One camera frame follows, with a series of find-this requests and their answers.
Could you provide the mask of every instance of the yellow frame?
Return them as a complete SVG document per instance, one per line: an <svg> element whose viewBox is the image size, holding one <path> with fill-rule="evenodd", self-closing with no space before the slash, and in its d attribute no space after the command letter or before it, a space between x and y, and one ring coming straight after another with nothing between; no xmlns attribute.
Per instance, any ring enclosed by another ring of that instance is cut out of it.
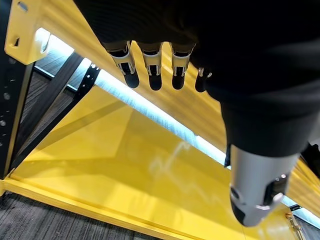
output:
<svg viewBox="0 0 320 240"><path fill-rule="evenodd" d="M124 82L121 72L100 45L72 0L23 0L28 7L27 12L19 7L19 2L12 0L5 44L8 55L24 64L43 58L46 51L40 51L41 41L36 40L36 32L37 29L44 28L73 47L77 53ZM17 38L20 38L19 46L15 47L13 42ZM140 85L135 91L224 151L225 127L220 105L206 92L195 91L197 70L190 65L184 88L180 91L174 90L171 85L171 51L169 45L164 44L161 69L163 85L160 91L154 92L149 87L143 57L135 43L132 52L140 78ZM293 171L290 185L288 196L320 217L320 181L303 162L299 161Z"/></svg>

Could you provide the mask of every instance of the bolt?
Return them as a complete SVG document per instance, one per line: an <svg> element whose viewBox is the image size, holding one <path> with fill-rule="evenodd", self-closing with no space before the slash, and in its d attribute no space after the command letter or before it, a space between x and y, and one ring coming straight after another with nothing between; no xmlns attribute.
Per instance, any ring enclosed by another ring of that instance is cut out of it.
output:
<svg viewBox="0 0 320 240"><path fill-rule="evenodd" d="M17 62L16 60L14 60L13 58L9 57L9 63L10 64L15 64L16 62Z"/></svg>
<svg viewBox="0 0 320 240"><path fill-rule="evenodd" d="M5 93L3 94L3 97L4 97L5 100L9 100L9 99L10 99L10 94L7 93L7 92L5 92Z"/></svg>

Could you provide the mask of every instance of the black metal bracket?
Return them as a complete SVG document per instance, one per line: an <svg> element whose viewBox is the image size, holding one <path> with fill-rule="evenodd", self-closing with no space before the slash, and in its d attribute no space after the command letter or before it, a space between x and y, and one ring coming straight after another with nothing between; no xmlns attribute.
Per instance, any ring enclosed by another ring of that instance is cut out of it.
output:
<svg viewBox="0 0 320 240"><path fill-rule="evenodd" d="M69 79L74 74L82 60L83 57L78 55L76 52L73 52L59 69L54 79L40 95L21 123L17 141L14 146L14 154L17 154L23 147L58 95L65 89Z"/></svg>
<svg viewBox="0 0 320 240"><path fill-rule="evenodd" d="M55 76L47 73L52 81L21 123L32 72L34 69L36 69L36 72L39 72L39 69L34 67L34 63L24 65L18 62L4 51L11 3L11 0L0 0L0 47L2 48L0 50L0 180L4 179L13 168L17 167L90 91L100 72L99 67L92 64L86 71L80 87L72 89L74 92L72 102L56 118L52 119L35 139L26 145L25 142L31 136L57 96L65 88L68 88L67 83L83 58L74 52Z"/></svg>
<svg viewBox="0 0 320 240"><path fill-rule="evenodd" d="M100 73L100 68L91 64L72 101L24 148L12 161L10 169L16 168L31 151L49 134L49 132L74 108L75 105L90 91Z"/></svg>
<svg viewBox="0 0 320 240"><path fill-rule="evenodd" d="M4 51L11 0L0 1L0 179L9 172L33 64L24 65Z"/></svg>

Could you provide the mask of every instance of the gray carpet floor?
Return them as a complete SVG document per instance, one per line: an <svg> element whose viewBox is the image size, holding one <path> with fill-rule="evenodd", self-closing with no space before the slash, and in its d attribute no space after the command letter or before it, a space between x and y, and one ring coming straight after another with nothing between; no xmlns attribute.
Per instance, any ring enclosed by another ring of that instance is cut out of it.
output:
<svg viewBox="0 0 320 240"><path fill-rule="evenodd" d="M155 239L12 192L0 199L0 240Z"/></svg>

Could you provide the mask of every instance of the robotic finger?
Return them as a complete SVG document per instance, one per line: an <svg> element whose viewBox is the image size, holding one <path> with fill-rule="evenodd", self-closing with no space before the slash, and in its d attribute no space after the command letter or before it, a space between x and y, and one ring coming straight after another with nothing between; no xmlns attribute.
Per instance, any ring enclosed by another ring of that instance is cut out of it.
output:
<svg viewBox="0 0 320 240"><path fill-rule="evenodd" d="M162 86L161 80L161 48L162 43L138 42L141 49L144 65L149 75L149 84L152 90L157 91Z"/></svg>
<svg viewBox="0 0 320 240"><path fill-rule="evenodd" d="M138 87L139 77L135 67L135 60L131 52L131 41L102 43L102 45L122 72L126 84L133 89Z"/></svg>
<svg viewBox="0 0 320 240"><path fill-rule="evenodd" d="M185 83L185 74L188 68L190 55L195 44L176 44L171 43L172 51L172 86L176 90L180 90Z"/></svg>
<svg viewBox="0 0 320 240"><path fill-rule="evenodd" d="M199 93L203 93L206 90L206 81L211 76L212 73L208 69L200 67L195 80L195 90Z"/></svg>

